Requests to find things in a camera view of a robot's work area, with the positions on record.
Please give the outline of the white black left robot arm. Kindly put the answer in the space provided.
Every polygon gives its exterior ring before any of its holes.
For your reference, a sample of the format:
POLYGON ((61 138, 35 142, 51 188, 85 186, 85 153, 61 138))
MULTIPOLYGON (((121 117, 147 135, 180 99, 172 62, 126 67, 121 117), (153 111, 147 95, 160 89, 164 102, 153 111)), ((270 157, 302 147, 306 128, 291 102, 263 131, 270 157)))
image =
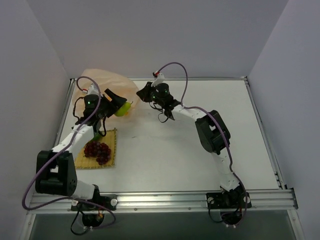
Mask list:
POLYGON ((94 198, 96 186, 78 180, 75 159, 94 138, 101 120, 115 115, 127 99, 110 89, 105 94, 91 93, 83 97, 84 111, 71 133, 51 150, 42 150, 36 160, 35 190, 39 194, 58 195, 84 200, 94 198))

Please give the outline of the banana print plastic bag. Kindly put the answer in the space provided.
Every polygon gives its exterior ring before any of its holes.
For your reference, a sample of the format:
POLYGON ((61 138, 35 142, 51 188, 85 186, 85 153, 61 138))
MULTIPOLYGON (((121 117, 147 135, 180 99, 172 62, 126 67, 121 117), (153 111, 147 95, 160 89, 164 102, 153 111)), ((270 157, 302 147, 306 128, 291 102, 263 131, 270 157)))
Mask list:
MULTIPOLYGON (((124 116, 117 117, 113 115, 109 118, 108 122, 115 122, 116 120, 130 121, 130 119, 134 116, 134 112, 137 108, 138 103, 141 101, 136 94, 139 88, 132 80, 111 71, 93 68, 86 69, 82 73, 82 76, 93 79, 98 84, 102 94, 105 94, 106 89, 110 89, 116 95, 126 98, 127 102, 131 104, 130 109, 124 116)), ((88 79, 82 78, 78 81, 78 84, 81 89, 88 90, 92 82, 88 79)), ((76 86, 72 97, 72 104, 74 105, 79 97, 84 96, 85 93, 81 92, 76 86)), ((78 117, 82 117, 84 109, 84 101, 79 100, 76 104, 75 115, 78 117)))

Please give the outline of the light green fake pear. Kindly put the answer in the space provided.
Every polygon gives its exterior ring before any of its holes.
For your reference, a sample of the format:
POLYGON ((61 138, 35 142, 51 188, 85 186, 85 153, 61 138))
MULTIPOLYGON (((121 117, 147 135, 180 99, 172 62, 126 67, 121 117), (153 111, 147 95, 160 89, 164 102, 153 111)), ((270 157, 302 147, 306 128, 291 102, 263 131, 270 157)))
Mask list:
POLYGON ((132 107, 132 102, 125 102, 115 113, 116 117, 126 116, 132 107))

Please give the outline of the green fake fruit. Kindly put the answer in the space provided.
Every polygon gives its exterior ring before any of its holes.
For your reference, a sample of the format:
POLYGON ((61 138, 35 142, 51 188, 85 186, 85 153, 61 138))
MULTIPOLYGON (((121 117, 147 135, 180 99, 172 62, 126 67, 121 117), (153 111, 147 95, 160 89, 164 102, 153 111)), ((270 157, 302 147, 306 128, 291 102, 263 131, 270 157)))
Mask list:
POLYGON ((100 134, 96 134, 92 139, 91 141, 92 142, 96 142, 96 141, 99 141, 103 136, 101 136, 100 134))

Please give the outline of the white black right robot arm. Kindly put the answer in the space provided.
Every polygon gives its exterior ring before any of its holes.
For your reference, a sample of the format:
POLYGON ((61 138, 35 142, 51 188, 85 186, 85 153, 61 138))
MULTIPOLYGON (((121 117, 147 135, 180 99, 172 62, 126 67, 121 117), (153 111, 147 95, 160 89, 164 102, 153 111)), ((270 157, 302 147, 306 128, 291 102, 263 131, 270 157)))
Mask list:
POLYGON ((198 106, 183 106, 175 99, 167 83, 153 85, 148 81, 136 95, 145 103, 154 103, 161 112, 171 120, 189 121, 195 125, 201 146, 210 153, 219 171, 220 187, 225 191, 235 189, 238 182, 233 179, 228 163, 219 155, 230 145, 231 134, 221 115, 215 109, 207 111, 198 106))

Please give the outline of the dark red fake grapes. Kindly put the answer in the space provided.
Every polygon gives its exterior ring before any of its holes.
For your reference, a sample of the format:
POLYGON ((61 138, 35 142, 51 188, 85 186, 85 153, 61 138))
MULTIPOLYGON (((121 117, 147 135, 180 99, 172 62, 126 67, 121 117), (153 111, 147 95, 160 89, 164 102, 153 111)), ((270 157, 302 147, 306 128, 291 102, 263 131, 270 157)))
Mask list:
POLYGON ((106 165, 111 159, 111 148, 104 142, 91 141, 84 147, 84 156, 94 158, 99 165, 106 165))

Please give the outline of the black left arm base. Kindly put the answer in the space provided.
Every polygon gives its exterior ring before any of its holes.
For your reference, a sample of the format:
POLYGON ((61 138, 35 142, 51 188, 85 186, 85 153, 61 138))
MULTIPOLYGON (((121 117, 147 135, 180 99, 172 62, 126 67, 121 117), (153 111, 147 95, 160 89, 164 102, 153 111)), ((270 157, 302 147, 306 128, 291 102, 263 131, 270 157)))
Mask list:
POLYGON ((116 221, 114 211, 117 209, 118 196, 108 194, 100 196, 97 202, 93 200, 73 200, 71 210, 76 212, 70 225, 70 231, 75 236, 83 236, 93 230, 113 226, 116 221))

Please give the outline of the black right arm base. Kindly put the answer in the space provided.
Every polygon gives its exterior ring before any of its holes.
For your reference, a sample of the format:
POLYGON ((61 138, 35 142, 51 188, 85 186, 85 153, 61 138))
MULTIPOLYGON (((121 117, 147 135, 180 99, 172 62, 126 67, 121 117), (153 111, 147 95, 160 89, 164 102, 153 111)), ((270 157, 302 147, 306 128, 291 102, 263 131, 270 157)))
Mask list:
POLYGON ((235 228, 240 224, 247 210, 252 207, 249 193, 208 192, 206 202, 209 218, 216 224, 235 228), (220 219, 214 219, 212 210, 221 210, 220 219))

